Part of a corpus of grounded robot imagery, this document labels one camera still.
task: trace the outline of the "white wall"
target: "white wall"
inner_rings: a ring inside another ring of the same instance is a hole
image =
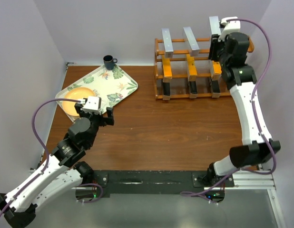
[[[19,185],[42,148],[31,130],[34,110],[59,91],[64,61],[32,0],[0,0],[0,192]],[[43,139],[55,104],[37,119]],[[6,227],[4,219],[0,227]]]
[[[259,21],[270,0],[35,0],[64,60],[102,63],[111,54],[119,63],[153,63],[154,39],[161,28],[182,38],[184,26],[209,37],[208,17],[239,16]],[[244,32],[252,27],[244,25]]]
[[[274,180],[288,227],[294,227],[294,0],[272,0],[261,25],[267,31],[273,60],[258,90],[265,122],[281,143]],[[249,63],[259,76],[267,61],[267,46],[260,31],[252,40],[255,51]]]

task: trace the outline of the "wooden dish rack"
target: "wooden dish rack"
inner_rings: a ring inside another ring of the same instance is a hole
[[[199,46],[210,45],[210,38],[197,38]],[[172,43],[184,43],[184,39],[171,39]],[[165,51],[159,48],[162,39],[155,39],[154,89],[155,98],[198,98],[230,96],[221,79],[221,66],[208,59],[209,49],[200,49],[198,57],[191,57],[189,50],[174,50],[171,58],[165,57]],[[250,39],[248,52],[253,52],[254,44]]]

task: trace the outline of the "white panel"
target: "white panel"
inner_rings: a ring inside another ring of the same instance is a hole
[[[8,199],[13,198],[19,189],[23,188],[24,185],[29,183],[40,173],[40,176],[34,182],[32,182],[29,187],[24,189],[16,198],[16,200],[11,203],[10,207],[15,208],[15,212],[24,212],[26,209],[28,209],[32,201],[38,196],[38,194],[40,194],[40,192],[44,190],[44,188],[46,188],[52,182],[52,180],[68,170],[67,166],[59,165],[59,160],[55,156],[50,156],[47,169],[44,172],[41,172],[45,166],[45,163],[46,162],[36,169],[35,172],[17,188],[6,194],[6,201],[9,202]]]
[[[66,191],[80,185],[82,180],[80,173],[75,169],[59,175],[32,201],[32,204],[37,204],[36,213],[39,213],[44,206],[59,198]]]
[[[257,123],[254,117],[254,112],[252,108],[251,98],[252,93],[255,88],[253,82],[245,82],[240,86],[234,85],[230,89],[231,96],[235,102],[238,116],[241,124],[242,130],[242,144],[250,145],[254,141],[257,143],[264,143],[263,137],[259,135],[259,130],[257,127]],[[263,119],[262,111],[259,105],[259,99],[257,95],[257,91],[254,96],[255,107],[258,116],[258,120],[262,129],[262,133],[264,134],[266,139],[271,139],[272,136],[269,133],[265,121]]]
[[[268,33],[273,58],[258,89],[265,123],[274,140],[279,140],[274,180],[287,226],[294,227],[294,0],[272,0],[261,25]],[[267,45],[260,31],[252,36],[255,51],[249,58],[260,76],[267,61]]]
[[[55,97],[63,72],[64,61],[35,3],[0,0],[0,192],[11,191],[36,167],[42,148],[30,126],[32,114]],[[55,107],[48,105],[37,117],[43,140]]]
[[[82,205],[71,190],[27,228],[277,228],[267,190],[225,191],[217,206],[199,197],[148,194],[112,194]]]
[[[35,0],[63,58],[101,63],[110,54],[120,64],[153,63],[154,39],[161,28],[182,38],[189,26],[199,38],[209,37],[209,16],[259,21],[270,0]],[[246,23],[242,31],[252,26]]]

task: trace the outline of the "silver metal bar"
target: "silver metal bar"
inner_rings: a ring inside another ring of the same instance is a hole
[[[226,187],[226,189],[233,190],[256,190],[256,189],[267,189],[275,190],[275,183],[272,175],[260,175],[249,171],[238,171],[233,174],[234,187]]]
[[[190,56],[198,56],[200,48],[190,27],[183,27],[183,39],[186,43]]]
[[[284,215],[282,213],[280,203],[278,201],[276,190],[268,190],[267,193],[269,194],[269,198],[270,198],[270,202],[272,205],[272,209],[273,209],[273,213],[274,213],[274,216],[276,219],[277,226],[279,228],[286,228]]]
[[[219,17],[218,16],[212,16],[209,17],[209,24],[210,24],[210,30],[212,32],[212,35],[218,34],[221,35],[221,29],[219,24]]]
[[[165,49],[165,58],[172,58],[174,49],[172,47],[171,36],[168,28],[162,28],[162,36]]]

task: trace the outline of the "leaf pattern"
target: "leaf pattern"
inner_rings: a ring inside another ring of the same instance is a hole
[[[137,86],[137,83],[135,81],[133,81],[132,79],[130,80],[132,84],[134,84],[135,86]]]
[[[128,92],[127,95],[132,94],[135,90],[136,90],[136,89],[132,89],[132,90],[130,90],[130,91]]]
[[[83,81],[85,84],[90,84],[91,82],[94,81],[94,77],[92,77],[92,75],[90,75],[90,76],[84,78]]]
[[[108,94],[107,98],[109,99],[109,101],[115,102],[118,99],[122,100],[124,97],[122,94],[115,93],[115,94]]]
[[[122,76],[124,76],[124,73],[123,73],[124,71],[121,68],[118,68],[117,65],[114,66],[112,72],[113,72],[114,79],[119,79]]]
[[[93,89],[95,96],[99,96],[99,92],[96,89]]]
[[[117,103],[119,103],[121,100],[118,100],[118,101],[109,101],[109,106],[110,107],[113,107],[115,106]]]
[[[75,88],[78,88],[78,87],[81,87],[81,85],[77,85],[77,84],[74,83],[72,86],[68,87],[68,90],[71,91],[72,89],[75,89]]]

